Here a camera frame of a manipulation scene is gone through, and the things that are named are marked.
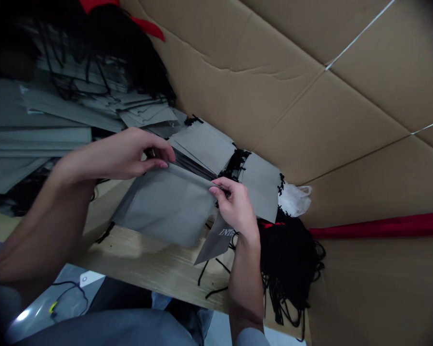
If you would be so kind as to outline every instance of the hand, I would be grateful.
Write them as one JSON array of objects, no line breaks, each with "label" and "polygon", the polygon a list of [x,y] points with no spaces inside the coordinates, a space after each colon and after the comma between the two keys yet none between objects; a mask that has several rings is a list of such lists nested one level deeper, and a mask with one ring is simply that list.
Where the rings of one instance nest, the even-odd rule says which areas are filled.
[{"label": "hand", "polygon": [[230,197],[226,198],[225,192],[218,187],[210,188],[210,192],[218,200],[223,219],[247,239],[259,241],[260,234],[247,188],[225,177],[215,179],[213,183],[231,193]]},{"label": "hand", "polygon": [[[156,159],[141,161],[143,151],[153,148]],[[62,158],[54,173],[70,182],[90,179],[130,179],[152,167],[166,168],[175,162],[175,152],[166,140],[138,128],[83,146]]]}]

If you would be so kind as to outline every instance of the person's left hand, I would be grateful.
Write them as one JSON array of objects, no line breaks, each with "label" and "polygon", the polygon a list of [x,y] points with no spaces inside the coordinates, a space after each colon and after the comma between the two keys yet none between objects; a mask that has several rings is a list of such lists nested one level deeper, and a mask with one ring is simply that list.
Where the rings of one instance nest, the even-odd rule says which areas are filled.
[{"label": "person's left hand", "polygon": [[[143,151],[153,148],[155,159],[141,161]],[[130,179],[152,167],[166,168],[175,162],[175,152],[166,140],[132,127],[83,146],[62,158],[53,172],[70,182],[90,179]]]}]

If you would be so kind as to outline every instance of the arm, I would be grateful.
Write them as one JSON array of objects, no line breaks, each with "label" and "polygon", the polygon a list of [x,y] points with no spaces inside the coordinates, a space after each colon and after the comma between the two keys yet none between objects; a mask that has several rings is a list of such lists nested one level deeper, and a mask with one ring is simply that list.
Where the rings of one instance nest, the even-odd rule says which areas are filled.
[{"label": "arm", "polygon": [[247,188],[227,178],[213,181],[231,193],[217,187],[210,192],[218,199],[221,216],[236,231],[239,238],[229,278],[229,324],[235,345],[239,333],[245,328],[263,332],[263,283],[260,271],[260,234]]},{"label": "arm", "polygon": [[[140,161],[146,148],[157,159]],[[23,308],[54,281],[80,239],[97,178],[130,179],[175,161],[168,142],[132,128],[61,159],[27,215],[0,249],[0,284],[21,295]]]}]

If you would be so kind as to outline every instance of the finger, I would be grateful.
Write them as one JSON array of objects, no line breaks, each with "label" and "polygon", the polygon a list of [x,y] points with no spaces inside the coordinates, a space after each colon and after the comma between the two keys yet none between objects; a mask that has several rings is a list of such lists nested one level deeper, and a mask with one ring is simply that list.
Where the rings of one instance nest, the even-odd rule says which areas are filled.
[{"label": "finger", "polygon": [[226,199],[226,195],[223,190],[219,189],[216,186],[212,186],[209,189],[210,193],[216,197],[218,200],[218,205],[221,207],[225,207],[225,205],[229,204],[229,201]]},{"label": "finger", "polygon": [[146,145],[148,147],[162,149],[166,153],[166,157],[168,158],[168,160],[170,162],[176,161],[175,152],[173,151],[173,148],[170,145],[170,143],[167,142],[165,139],[163,139],[159,136],[150,134]]},{"label": "finger", "polygon": [[167,168],[168,165],[165,161],[160,159],[148,159],[146,161],[138,161],[133,164],[132,173],[140,176],[152,168]]},{"label": "finger", "polygon": [[215,180],[212,180],[212,183],[216,185],[220,185],[225,190],[228,190],[229,192],[234,192],[234,189],[239,185],[239,183],[235,182],[234,180],[228,179],[226,177],[220,177]]},{"label": "finger", "polygon": [[167,151],[165,151],[164,149],[156,149],[155,151],[158,152],[160,159],[164,161],[170,161]]},{"label": "finger", "polygon": [[161,149],[154,149],[154,157],[156,159],[161,159],[166,161],[167,160],[167,156],[164,155],[164,152]]}]

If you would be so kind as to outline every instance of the white plastic bag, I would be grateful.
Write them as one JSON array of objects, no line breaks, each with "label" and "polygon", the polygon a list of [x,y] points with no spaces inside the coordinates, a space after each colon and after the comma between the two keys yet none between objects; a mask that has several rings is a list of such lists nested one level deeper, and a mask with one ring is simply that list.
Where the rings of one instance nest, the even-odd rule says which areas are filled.
[{"label": "white plastic bag", "polygon": [[310,186],[296,187],[294,184],[284,184],[278,199],[280,207],[292,217],[303,215],[311,204],[311,199],[308,197],[311,190]]}]

